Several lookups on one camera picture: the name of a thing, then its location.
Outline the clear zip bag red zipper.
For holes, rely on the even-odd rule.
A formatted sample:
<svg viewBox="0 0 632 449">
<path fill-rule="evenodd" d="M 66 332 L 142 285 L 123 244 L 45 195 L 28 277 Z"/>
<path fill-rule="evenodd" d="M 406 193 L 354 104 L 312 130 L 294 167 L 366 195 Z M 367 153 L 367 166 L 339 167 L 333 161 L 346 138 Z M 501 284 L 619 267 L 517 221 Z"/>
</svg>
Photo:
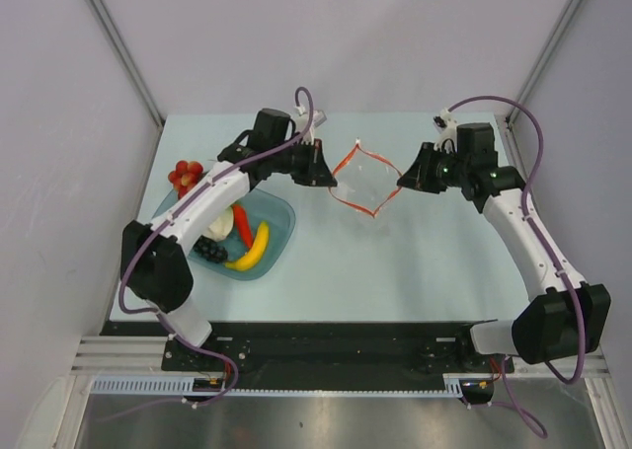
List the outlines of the clear zip bag red zipper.
<svg viewBox="0 0 632 449">
<path fill-rule="evenodd" d="M 354 212 L 376 219 L 384 207 L 402 190 L 402 172 L 389 159 L 365 149 L 359 138 L 334 168 L 335 187 L 329 195 Z"/>
</svg>

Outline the green white lettuce head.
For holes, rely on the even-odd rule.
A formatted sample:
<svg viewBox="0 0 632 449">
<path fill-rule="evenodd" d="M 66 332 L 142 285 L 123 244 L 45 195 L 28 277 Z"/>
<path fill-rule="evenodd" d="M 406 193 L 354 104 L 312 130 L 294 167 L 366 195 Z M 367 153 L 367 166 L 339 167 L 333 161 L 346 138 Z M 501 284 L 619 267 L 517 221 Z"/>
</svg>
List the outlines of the green white lettuce head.
<svg viewBox="0 0 632 449">
<path fill-rule="evenodd" d="M 203 232 L 203 235 L 215 242 L 225 240 L 234 227 L 234 214 L 231 207 L 226 208 Z"/>
</svg>

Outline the red cherry bunch with leaf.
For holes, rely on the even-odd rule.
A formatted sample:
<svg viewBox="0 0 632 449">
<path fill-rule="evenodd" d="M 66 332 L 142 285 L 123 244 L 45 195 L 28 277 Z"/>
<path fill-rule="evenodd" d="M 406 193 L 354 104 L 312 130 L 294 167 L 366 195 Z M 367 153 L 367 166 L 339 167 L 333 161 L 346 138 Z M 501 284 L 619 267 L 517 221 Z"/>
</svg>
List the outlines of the red cherry bunch with leaf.
<svg viewBox="0 0 632 449">
<path fill-rule="evenodd" d="M 180 160 L 167 179 L 177 192 L 178 199 L 181 199 L 197 185 L 202 173 L 203 166 L 200 162 Z"/>
</svg>

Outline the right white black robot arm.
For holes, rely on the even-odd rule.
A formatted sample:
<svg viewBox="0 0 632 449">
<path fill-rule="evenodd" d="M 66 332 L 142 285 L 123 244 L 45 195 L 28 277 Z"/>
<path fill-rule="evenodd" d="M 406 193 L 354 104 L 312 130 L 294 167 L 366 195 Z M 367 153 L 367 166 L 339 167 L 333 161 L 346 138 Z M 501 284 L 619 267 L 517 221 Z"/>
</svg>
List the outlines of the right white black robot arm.
<svg viewBox="0 0 632 449">
<path fill-rule="evenodd" d="M 492 354 L 518 356 L 529 364 L 597 350 L 611 297 L 590 284 L 554 244 L 525 195 L 526 182 L 513 166 L 502 166 L 491 124 L 460 124 L 436 118 L 436 142 L 425 142 L 399 187 L 439 194 L 461 191 L 492 225 L 524 282 L 529 303 L 514 319 L 474 324 L 455 347 L 457 363 L 478 371 Z"/>
</svg>

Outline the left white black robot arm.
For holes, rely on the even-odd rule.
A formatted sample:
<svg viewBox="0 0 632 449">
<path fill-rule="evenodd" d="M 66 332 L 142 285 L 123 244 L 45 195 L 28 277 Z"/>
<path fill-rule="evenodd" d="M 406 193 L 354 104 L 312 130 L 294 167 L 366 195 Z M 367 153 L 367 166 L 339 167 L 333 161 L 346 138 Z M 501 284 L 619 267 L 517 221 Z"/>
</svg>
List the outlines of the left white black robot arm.
<svg viewBox="0 0 632 449">
<path fill-rule="evenodd" d="M 273 174 L 288 175 L 304 187 L 337 184 L 314 133 L 315 112 L 305 106 L 296 110 L 296 116 L 260 110 L 253 127 L 218 154 L 192 191 L 151 222 L 133 220 L 123 229 L 119 290 L 147 302 L 145 310 L 186 342 L 183 355 L 196 369 L 211 367 L 218 357 L 217 344 L 208 339 L 212 326 L 192 297 L 188 254 L 203 230 Z"/>
</svg>

